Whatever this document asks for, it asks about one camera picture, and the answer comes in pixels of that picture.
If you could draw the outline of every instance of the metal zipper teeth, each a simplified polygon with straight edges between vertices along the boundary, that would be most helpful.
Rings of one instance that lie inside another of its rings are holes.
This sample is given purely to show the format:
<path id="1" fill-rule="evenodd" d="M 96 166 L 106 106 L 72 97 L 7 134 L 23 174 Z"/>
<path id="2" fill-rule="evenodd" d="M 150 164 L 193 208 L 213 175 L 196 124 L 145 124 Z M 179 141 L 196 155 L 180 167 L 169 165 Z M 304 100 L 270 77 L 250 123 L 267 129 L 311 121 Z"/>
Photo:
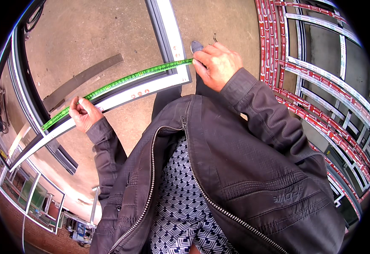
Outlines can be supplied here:
<path id="1" fill-rule="evenodd" d="M 119 245 L 119 243 L 121 243 L 127 236 L 129 236 L 137 227 L 138 225 L 140 224 L 140 222 L 143 220 L 144 216 L 146 215 L 146 212 L 148 210 L 148 206 L 150 205 L 150 202 L 151 202 L 151 198 L 152 198 L 152 192 L 154 190 L 154 183 L 155 183 L 155 163 L 154 163 L 154 145 L 155 145 L 155 139 L 157 138 L 157 134 L 158 134 L 158 131 L 162 128 L 167 128 L 167 129 L 171 129 L 171 130 L 183 130 L 183 129 L 177 129 L 177 128 L 174 128 L 174 127 L 171 127 L 171 126 L 167 126 L 167 125 L 164 125 L 164 126 L 161 126 L 159 127 L 156 132 L 154 133 L 154 137 L 152 139 L 152 146 L 151 146 L 151 161 L 152 161 L 152 178 L 151 178 L 151 188 L 150 188 L 150 194 L 148 195 L 148 198 L 147 198 L 147 203 L 144 207 L 144 210 L 143 212 L 141 213 L 141 216 L 138 218 L 138 220 L 135 222 L 135 224 L 126 232 L 124 233 L 114 244 L 113 246 L 111 247 L 110 251 L 109 251 L 109 254 L 112 254 L 113 251 L 116 249 L 116 247 Z M 200 186 L 199 184 L 199 181 L 198 179 L 196 178 L 196 175 L 195 175 L 195 172 L 193 171 L 192 169 L 192 164 L 190 163 L 190 169 L 192 171 L 192 175 L 193 175 L 193 178 L 195 179 L 195 182 L 196 182 L 196 185 L 198 186 L 200 192 L 202 193 L 203 197 L 206 199 L 206 201 L 208 201 L 208 203 L 213 206 L 216 210 L 218 210 L 219 212 L 221 212 L 222 214 L 224 214 L 225 216 L 229 217 L 230 219 L 236 221 L 237 223 L 239 223 L 240 225 L 242 225 L 243 227 L 247 228 L 249 231 L 253 232 L 254 234 L 256 234 L 257 236 L 259 236 L 261 239 L 263 239 L 264 241 L 266 241 L 267 243 L 269 243 L 271 246 L 273 246 L 277 251 L 283 253 L 283 254 L 288 254 L 281 246 L 279 246 L 277 243 L 275 243 L 274 241 L 272 241 L 271 239 L 269 239 L 268 237 L 266 237 L 263 233 L 261 233 L 260 231 L 256 230 L 254 227 L 250 226 L 247 222 L 243 221 L 242 219 L 238 218 L 237 216 L 233 215 L 232 213 L 224 210 L 222 207 L 220 207 L 219 205 L 215 204 L 207 195 L 206 193 L 204 192 L 204 190 L 202 189 L 202 187 Z"/>
<path id="2" fill-rule="evenodd" d="M 155 139 L 157 138 L 158 131 L 162 128 L 168 128 L 168 129 L 177 130 L 177 131 L 182 130 L 182 129 L 177 129 L 177 128 L 174 128 L 174 127 L 171 127 L 171 126 L 164 125 L 164 126 L 159 127 L 155 131 L 154 137 L 152 138 L 152 145 L 151 145 L 151 162 L 152 162 L 151 188 L 150 188 L 150 194 L 148 194 L 146 205 L 143 209 L 143 212 L 141 213 L 138 220 L 134 223 L 134 225 L 126 233 L 124 233 L 122 236 L 120 236 L 120 238 L 117 239 L 117 241 L 113 244 L 113 246 L 111 247 L 111 249 L 109 251 L 109 254 L 112 254 L 113 251 L 116 249 L 116 247 L 119 245 L 119 243 L 121 243 L 127 236 L 129 236 L 138 227 L 138 225 L 144 219 L 144 217 L 146 215 L 146 212 L 148 210 L 148 207 L 150 206 L 151 198 L 152 198 L 152 192 L 154 191 L 154 184 L 155 184 L 154 145 L 155 145 Z"/>

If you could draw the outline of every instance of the geometric patterned fabric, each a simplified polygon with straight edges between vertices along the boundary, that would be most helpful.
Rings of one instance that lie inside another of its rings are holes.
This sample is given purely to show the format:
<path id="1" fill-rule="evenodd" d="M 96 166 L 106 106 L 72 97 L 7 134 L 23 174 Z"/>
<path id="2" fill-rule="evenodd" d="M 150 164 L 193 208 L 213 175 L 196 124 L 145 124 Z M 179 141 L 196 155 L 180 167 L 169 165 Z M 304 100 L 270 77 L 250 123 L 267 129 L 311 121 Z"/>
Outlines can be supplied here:
<path id="1" fill-rule="evenodd" d="M 210 212 L 193 178 L 186 137 L 182 137 L 162 170 L 158 200 L 150 231 L 153 254 L 238 253 Z"/>

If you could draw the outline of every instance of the hand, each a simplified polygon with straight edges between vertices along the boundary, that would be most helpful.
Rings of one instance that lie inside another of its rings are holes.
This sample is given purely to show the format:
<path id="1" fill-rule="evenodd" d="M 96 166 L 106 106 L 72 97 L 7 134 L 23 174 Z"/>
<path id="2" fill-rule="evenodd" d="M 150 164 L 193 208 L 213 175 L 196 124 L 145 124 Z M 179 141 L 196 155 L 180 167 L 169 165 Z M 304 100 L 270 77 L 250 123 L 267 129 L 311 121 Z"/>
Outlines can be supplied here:
<path id="1" fill-rule="evenodd" d="M 193 58 L 192 63 L 196 72 L 205 85 L 216 92 L 220 92 L 231 77 L 243 67 L 241 56 L 218 42 L 196 51 Z"/>
<path id="2" fill-rule="evenodd" d="M 92 125 L 105 117 L 90 101 L 77 96 L 71 101 L 69 115 L 75 121 L 76 128 L 83 133 L 86 133 Z"/>

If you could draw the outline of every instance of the measuring tape numbers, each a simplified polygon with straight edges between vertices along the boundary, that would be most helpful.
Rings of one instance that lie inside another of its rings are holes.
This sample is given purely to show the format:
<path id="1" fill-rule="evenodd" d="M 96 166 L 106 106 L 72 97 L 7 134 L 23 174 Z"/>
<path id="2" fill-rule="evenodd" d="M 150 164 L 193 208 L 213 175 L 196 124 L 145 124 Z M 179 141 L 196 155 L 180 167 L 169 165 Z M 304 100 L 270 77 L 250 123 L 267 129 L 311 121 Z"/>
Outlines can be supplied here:
<path id="1" fill-rule="evenodd" d="M 136 73 L 128 75 L 124 78 L 118 79 L 118 80 L 116 80 L 116 81 L 114 81 L 110 84 L 107 84 L 104 87 L 101 87 L 101 88 L 97 89 L 96 91 L 86 95 L 84 98 L 89 100 L 89 101 L 93 100 L 93 99 L 95 99 L 95 98 L 97 98 L 97 97 L 99 97 L 99 96 L 101 96 L 105 93 L 108 93 L 109 91 L 111 91 L 113 89 L 116 89 L 116 88 L 118 88 L 118 87 L 120 87 L 124 84 L 133 82 L 135 80 L 138 80 L 138 79 L 141 79 L 141 78 L 144 78 L 144 77 L 147 77 L 147 76 L 150 76 L 152 74 L 167 71 L 169 69 L 173 69 L 173 68 L 176 68 L 176 67 L 181 66 L 181 65 L 189 65 L 189 64 L 192 63 L 192 60 L 193 60 L 193 58 L 179 60 L 179 61 L 175 61 L 175 62 L 171 62 L 171 63 L 161 64 L 161 65 L 158 65 L 158 66 L 155 66 L 155 67 L 152 67 L 152 68 L 145 69 L 145 70 L 140 71 L 140 72 L 136 72 Z M 65 117 L 68 114 L 69 114 L 69 107 L 66 107 L 61 112 L 56 114 L 53 118 L 51 118 L 48 122 L 46 122 L 41 127 L 41 130 L 42 131 L 47 130 L 48 128 L 50 128 L 52 125 L 54 125 L 56 122 L 58 122 L 59 120 L 61 120 L 63 117 Z"/>

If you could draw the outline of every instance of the gray shoe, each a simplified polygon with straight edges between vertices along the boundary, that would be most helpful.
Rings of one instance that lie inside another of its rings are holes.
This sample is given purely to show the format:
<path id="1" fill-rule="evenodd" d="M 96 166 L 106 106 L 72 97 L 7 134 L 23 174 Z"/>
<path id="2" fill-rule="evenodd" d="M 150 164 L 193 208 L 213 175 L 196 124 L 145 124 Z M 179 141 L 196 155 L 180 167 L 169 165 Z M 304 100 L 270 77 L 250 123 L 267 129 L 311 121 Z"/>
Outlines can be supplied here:
<path id="1" fill-rule="evenodd" d="M 196 51 L 201 51 L 203 49 L 203 45 L 198 41 L 191 42 L 191 52 L 194 54 Z"/>

